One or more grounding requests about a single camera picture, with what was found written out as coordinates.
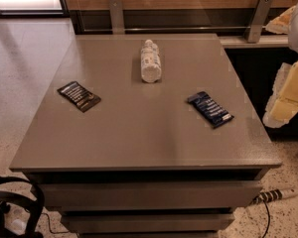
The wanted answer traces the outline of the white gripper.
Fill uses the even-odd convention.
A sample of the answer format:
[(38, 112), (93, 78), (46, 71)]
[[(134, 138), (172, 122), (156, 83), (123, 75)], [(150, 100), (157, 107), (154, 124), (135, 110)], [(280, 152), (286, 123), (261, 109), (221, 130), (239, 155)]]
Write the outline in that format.
[[(298, 53), (298, 3), (271, 20), (265, 30), (274, 34), (287, 34), (291, 50)], [(262, 122), (269, 128), (280, 128), (298, 113), (298, 60), (283, 63), (278, 69), (265, 107)]]

